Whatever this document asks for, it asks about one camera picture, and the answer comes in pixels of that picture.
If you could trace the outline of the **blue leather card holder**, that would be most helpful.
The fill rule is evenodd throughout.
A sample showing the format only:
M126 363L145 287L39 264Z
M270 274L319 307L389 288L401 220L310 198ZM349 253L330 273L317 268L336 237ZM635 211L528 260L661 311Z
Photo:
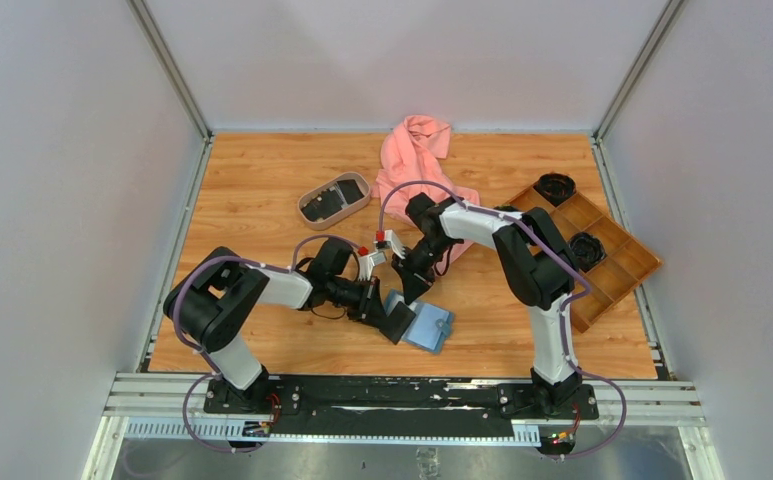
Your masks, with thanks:
M407 305L403 293L392 289L383 302L387 313L397 310L403 317L400 340L432 354L439 354L453 332L455 314L436 305L416 300Z

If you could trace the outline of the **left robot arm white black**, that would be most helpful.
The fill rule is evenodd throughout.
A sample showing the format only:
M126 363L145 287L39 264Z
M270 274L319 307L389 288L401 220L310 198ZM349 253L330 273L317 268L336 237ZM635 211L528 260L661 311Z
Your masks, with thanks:
M402 338L416 317L405 304L384 306L380 281L372 273L376 254L341 237L320 239L315 256L294 259L287 268L218 247L164 300L163 312L178 339L207 362L230 388L230 400L245 413L260 411L269 395L268 370L241 336L255 306L311 311L332 303L348 319L378 330L392 343Z

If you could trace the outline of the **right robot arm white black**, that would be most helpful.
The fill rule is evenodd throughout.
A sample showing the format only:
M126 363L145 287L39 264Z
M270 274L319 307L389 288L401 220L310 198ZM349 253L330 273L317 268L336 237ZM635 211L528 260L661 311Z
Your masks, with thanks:
M414 246L398 244L390 231L377 235L393 251L391 265L405 301L414 302L433 286L436 264L456 245L495 251L512 294L528 310L534 406L546 417L563 414L583 378L573 348L570 305L575 287L585 280L550 214L539 207L502 211L454 198L435 202L424 193L410 200L406 214L422 234Z

